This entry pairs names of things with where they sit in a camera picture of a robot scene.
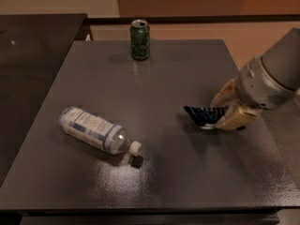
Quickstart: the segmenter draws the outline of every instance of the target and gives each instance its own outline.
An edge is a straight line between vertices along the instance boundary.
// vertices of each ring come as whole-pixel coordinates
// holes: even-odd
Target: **floor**
[[[242,22],[204,24],[150,24],[151,39],[223,39],[238,68],[255,54],[262,54],[291,28],[300,22]],[[130,40],[129,24],[93,25],[94,40]],[[295,151],[280,150],[295,183],[300,188],[300,159]],[[277,213],[281,225],[300,224],[300,209],[285,209]]]

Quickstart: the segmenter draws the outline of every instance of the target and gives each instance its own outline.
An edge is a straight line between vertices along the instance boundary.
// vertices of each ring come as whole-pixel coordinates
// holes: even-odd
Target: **table surface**
[[[299,190],[262,119],[242,131],[207,133],[183,110],[208,105],[236,75],[222,40],[153,41],[143,62],[132,60],[127,41],[74,42],[0,190],[0,208],[300,206]],[[128,155],[106,155],[66,135],[58,117],[69,105],[127,128],[142,143],[141,168],[131,166]]]
[[[0,16],[0,187],[84,19]]]

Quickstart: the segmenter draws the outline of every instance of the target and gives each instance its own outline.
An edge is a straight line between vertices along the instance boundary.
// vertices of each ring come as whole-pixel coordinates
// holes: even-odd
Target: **bottle label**
[[[114,124],[78,108],[72,108],[63,114],[61,125],[67,134],[105,152],[104,144],[115,127]]]

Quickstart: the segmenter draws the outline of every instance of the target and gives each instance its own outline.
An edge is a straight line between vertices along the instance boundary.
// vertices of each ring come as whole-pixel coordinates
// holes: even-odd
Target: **bottle cap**
[[[137,157],[140,153],[141,148],[142,144],[140,142],[134,141],[129,148],[129,153],[132,156]]]

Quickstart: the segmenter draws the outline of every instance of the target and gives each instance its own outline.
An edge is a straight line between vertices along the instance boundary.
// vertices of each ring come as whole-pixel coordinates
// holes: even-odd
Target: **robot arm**
[[[211,107],[228,107],[216,128],[232,130],[294,98],[300,87],[300,29],[294,28],[262,56],[255,56],[227,82]]]

